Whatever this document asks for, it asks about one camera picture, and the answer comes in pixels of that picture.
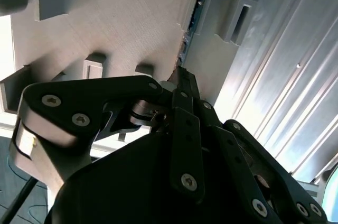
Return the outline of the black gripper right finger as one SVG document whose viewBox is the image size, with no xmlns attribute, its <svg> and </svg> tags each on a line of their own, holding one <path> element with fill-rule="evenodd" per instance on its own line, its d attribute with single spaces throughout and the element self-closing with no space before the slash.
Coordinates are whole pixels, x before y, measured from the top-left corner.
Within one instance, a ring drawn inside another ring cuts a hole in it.
<svg viewBox="0 0 338 224">
<path fill-rule="evenodd" d="M 200 99 L 191 73 L 189 81 L 211 155 L 226 167 L 239 223 L 327 223 L 321 206 L 241 124 L 219 121 L 213 106 Z"/>
</svg>

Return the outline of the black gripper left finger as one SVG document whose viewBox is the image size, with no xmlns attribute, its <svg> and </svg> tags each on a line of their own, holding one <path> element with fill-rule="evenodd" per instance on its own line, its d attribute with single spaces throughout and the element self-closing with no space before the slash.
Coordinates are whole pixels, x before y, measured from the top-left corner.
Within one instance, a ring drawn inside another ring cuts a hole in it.
<svg viewBox="0 0 338 224">
<path fill-rule="evenodd" d="M 189 72 L 176 68 L 162 87 L 148 76 L 35 83 L 21 95 L 13 145 L 19 167 L 56 195 L 76 172 L 144 136 L 172 139 L 175 160 L 183 152 L 202 160 L 200 120 Z"/>
</svg>

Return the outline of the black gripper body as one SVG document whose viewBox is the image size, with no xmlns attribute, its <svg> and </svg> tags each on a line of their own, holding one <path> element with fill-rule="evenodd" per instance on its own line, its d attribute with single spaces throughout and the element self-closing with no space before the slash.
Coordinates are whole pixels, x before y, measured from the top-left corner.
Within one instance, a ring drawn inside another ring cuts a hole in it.
<svg viewBox="0 0 338 224">
<path fill-rule="evenodd" d="M 172 139 L 144 136 L 84 167 L 59 191 L 46 223 L 239 223 L 226 167 L 183 152 Z"/>
</svg>

